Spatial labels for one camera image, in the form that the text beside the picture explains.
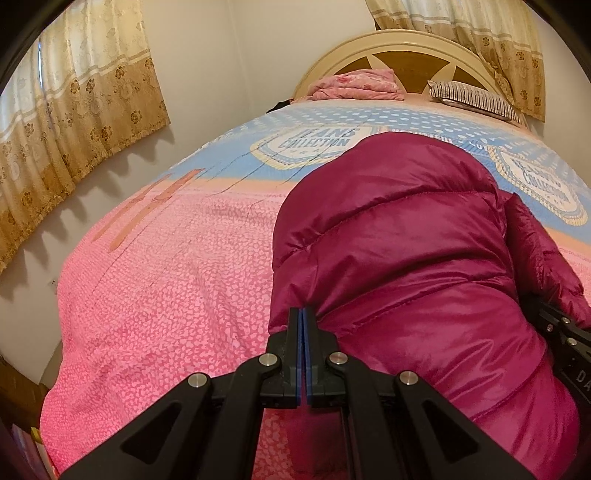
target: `puffer jacket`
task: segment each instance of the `puffer jacket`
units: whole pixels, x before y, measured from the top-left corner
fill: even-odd
[[[519,196],[470,154],[387,132],[305,177],[273,239],[269,331],[311,305],[343,352],[413,370],[538,479],[576,454],[577,408],[521,295],[591,326],[576,274]],[[298,479],[341,478],[338,414],[285,414]]]

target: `wall outlet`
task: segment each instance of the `wall outlet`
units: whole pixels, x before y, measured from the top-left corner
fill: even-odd
[[[57,278],[52,278],[49,283],[49,287],[51,288],[54,295],[57,295]]]

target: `metal screw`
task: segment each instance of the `metal screw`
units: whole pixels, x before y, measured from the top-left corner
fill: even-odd
[[[272,367],[277,363],[277,356],[274,353],[263,353],[259,357],[259,363],[265,367]]]
[[[399,378],[400,381],[405,385],[414,385],[418,382],[418,375],[411,371],[402,372]]]
[[[349,361],[349,357],[343,352],[334,352],[330,354],[329,360],[335,365],[343,365]]]
[[[207,376],[204,374],[193,374],[189,377],[189,385],[193,388],[201,388],[207,383]]]

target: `cream headboard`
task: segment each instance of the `cream headboard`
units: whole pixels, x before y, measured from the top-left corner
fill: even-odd
[[[380,30],[334,48],[304,75],[294,97],[322,77],[357,69],[391,68],[409,93],[423,93],[428,80],[457,80],[503,96],[480,58],[461,45],[426,32]]]

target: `bed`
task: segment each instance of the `bed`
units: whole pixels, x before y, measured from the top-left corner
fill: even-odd
[[[360,140],[411,132],[471,153],[517,192],[591,291],[591,190],[524,126],[433,102],[428,80],[500,93],[478,57],[422,32],[345,42],[302,78],[392,67],[403,102],[295,103],[204,145],[97,223],[59,282],[63,363],[41,418],[63,471],[186,376],[225,374],[264,351],[271,240],[289,191]],[[285,432],[265,416],[253,478],[292,478]]]

